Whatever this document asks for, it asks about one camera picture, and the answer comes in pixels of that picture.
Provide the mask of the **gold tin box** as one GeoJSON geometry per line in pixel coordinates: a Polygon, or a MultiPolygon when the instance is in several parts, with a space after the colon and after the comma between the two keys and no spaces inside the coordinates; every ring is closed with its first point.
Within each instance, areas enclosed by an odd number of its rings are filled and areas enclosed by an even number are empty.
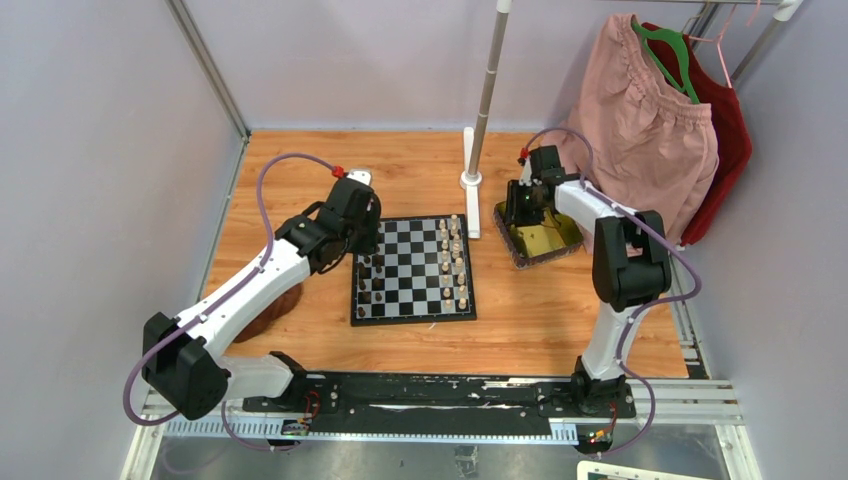
{"type": "Polygon", "coordinates": [[[528,269],[577,253],[584,237],[577,224],[564,215],[544,212],[540,225],[508,226],[506,202],[494,207],[493,220],[508,256],[518,270],[528,269]]]}

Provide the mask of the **black white chess board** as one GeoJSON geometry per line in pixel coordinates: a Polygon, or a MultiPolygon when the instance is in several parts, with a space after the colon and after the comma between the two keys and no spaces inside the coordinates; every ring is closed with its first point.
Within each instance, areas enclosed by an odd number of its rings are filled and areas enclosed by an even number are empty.
{"type": "Polygon", "coordinates": [[[378,227],[378,246],[373,255],[355,255],[352,270],[351,319],[353,327],[406,325],[450,321],[473,321],[477,318],[471,252],[467,235],[466,216],[456,214],[459,231],[450,232],[451,215],[383,218],[378,227]],[[449,237],[442,239],[439,221],[447,223],[449,237]],[[374,255],[384,257],[384,265],[375,267],[374,255]],[[370,278],[364,279],[371,293],[371,303],[359,305],[360,278],[357,264],[370,268],[370,278]],[[372,280],[382,278],[383,289],[374,291],[372,280]],[[468,308],[456,309],[458,287],[467,286],[468,308]],[[442,290],[452,289],[454,311],[444,311],[442,290]],[[373,295],[381,292],[382,303],[373,303],[373,295]],[[357,308],[367,310],[365,318],[357,317],[357,308]]]}

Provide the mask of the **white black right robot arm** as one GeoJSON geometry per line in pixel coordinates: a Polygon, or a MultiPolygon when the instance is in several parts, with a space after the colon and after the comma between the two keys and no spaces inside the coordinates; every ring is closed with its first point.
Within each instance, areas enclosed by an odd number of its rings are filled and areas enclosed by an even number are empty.
{"type": "Polygon", "coordinates": [[[562,214],[592,238],[592,283],[600,301],[589,346],[570,379],[573,408],[596,417],[625,394],[626,360],[644,311],[671,282],[664,227],[655,211],[622,207],[562,166],[554,146],[523,149],[521,176],[509,182],[504,220],[536,226],[562,214]]]}

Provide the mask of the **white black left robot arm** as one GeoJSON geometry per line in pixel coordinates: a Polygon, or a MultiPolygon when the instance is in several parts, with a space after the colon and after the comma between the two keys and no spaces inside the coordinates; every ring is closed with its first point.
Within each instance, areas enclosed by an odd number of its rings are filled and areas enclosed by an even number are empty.
{"type": "Polygon", "coordinates": [[[285,292],[334,268],[347,254],[376,250],[381,204],[372,174],[356,169],[336,180],[323,202],[287,220],[272,243],[197,304],[144,325],[142,378],[187,420],[221,402],[268,397],[283,413],[298,411],[306,386],[277,354],[228,357],[236,337],[285,292]]]}

